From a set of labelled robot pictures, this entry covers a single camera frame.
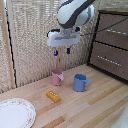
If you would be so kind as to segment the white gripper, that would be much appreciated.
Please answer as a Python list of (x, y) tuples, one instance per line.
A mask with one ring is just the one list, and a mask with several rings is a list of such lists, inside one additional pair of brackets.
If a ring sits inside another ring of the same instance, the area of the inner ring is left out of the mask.
[[(53, 29), (47, 33), (47, 45), (49, 47), (60, 47), (66, 45), (77, 44), (80, 41), (80, 34), (78, 32), (64, 34), (60, 29)], [(71, 53), (71, 48), (67, 48), (67, 54)], [(54, 56), (58, 55), (58, 50), (54, 48)]]

